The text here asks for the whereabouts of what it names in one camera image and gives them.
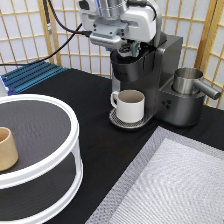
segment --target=white rim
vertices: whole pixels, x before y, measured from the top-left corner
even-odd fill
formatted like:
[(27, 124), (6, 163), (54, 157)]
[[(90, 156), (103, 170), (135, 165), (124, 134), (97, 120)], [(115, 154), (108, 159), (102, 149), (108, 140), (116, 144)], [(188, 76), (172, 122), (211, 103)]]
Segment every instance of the white rim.
[(81, 171), (76, 173), (75, 179), (69, 188), (69, 190), (66, 192), (66, 194), (59, 199), (55, 204), (53, 204), (51, 207), (47, 208), (46, 210), (30, 216), (29, 218), (20, 219), (20, 220), (14, 220), (14, 221), (0, 221), (0, 224), (41, 224), (44, 222), (47, 222), (48, 220), (55, 217), (58, 213), (60, 213), (74, 198), (76, 195), (81, 182), (83, 178), (83, 165), (81, 163)]
[(33, 180), (57, 166), (74, 148), (79, 136), (79, 124), (74, 111), (66, 103), (49, 96), (21, 94), (0, 98), (0, 105), (13, 101), (37, 100), (54, 104), (63, 109), (70, 118), (71, 131), (65, 142), (50, 156), (22, 170), (0, 175), (0, 189), (13, 187)]

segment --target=round tray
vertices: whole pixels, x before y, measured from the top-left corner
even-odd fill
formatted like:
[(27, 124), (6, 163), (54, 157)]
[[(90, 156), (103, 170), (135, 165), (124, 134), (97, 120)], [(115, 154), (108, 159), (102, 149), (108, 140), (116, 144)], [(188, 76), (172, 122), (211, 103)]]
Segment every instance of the round tray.
[(79, 125), (64, 102), (43, 95), (0, 98), (0, 124), (11, 129), (19, 160), (0, 172), (0, 189), (33, 180), (57, 166), (74, 149)]
[(116, 109), (113, 109), (110, 111), (109, 119), (110, 122), (119, 129), (125, 131), (136, 131), (148, 124), (152, 120), (152, 116), (150, 114), (145, 114), (144, 117), (136, 123), (125, 123), (117, 117)]
[(75, 158), (70, 153), (41, 177), (0, 190), (0, 223), (39, 224), (48, 221), (73, 199), (82, 175), (82, 168), (81, 172), (77, 169)]

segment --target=metal pitcher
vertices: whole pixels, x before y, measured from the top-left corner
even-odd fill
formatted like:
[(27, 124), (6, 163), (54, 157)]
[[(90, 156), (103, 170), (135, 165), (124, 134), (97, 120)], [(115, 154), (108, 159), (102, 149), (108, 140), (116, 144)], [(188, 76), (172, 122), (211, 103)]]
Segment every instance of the metal pitcher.
[(179, 68), (174, 74), (173, 89), (181, 94), (193, 95), (203, 92), (213, 100), (217, 100), (221, 93), (201, 81), (203, 72), (196, 68)]

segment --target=blue object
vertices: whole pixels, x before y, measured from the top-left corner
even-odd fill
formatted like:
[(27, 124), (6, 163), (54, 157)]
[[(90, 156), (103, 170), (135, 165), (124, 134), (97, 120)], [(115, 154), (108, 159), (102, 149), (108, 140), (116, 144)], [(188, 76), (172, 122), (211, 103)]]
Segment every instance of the blue object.
[(14, 90), (13, 93), (21, 93), (30, 87), (48, 79), (67, 68), (40, 62), (33, 65), (23, 66), (2, 76), (5, 86)]

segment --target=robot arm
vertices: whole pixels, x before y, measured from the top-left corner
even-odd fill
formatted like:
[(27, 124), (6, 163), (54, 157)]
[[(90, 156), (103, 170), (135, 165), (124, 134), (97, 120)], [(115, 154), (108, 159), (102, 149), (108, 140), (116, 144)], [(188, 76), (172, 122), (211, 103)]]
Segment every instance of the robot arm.
[(162, 17), (154, 0), (76, 0), (76, 3), (84, 29), (92, 31), (93, 44), (119, 50), (131, 43), (133, 57), (141, 42), (158, 47)]

